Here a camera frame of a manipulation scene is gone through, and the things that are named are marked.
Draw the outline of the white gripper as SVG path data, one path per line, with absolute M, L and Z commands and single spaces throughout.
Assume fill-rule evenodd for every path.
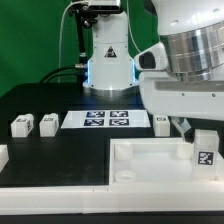
M 144 108 L 152 115 L 171 116 L 185 142 L 194 142 L 186 118 L 224 121 L 224 81 L 184 83 L 166 72 L 142 72 L 139 87 Z

